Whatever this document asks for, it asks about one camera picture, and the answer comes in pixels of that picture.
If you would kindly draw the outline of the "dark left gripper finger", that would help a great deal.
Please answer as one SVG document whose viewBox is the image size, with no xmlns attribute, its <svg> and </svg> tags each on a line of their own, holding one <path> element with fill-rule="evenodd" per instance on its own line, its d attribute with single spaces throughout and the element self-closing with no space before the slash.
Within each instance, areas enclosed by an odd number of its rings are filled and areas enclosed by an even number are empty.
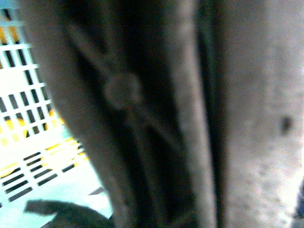
<svg viewBox="0 0 304 228">
<path fill-rule="evenodd" d="M 72 202 L 32 199 L 27 201 L 25 213 L 53 215 L 48 228 L 113 228 L 114 220 L 96 210 Z"/>
</svg>

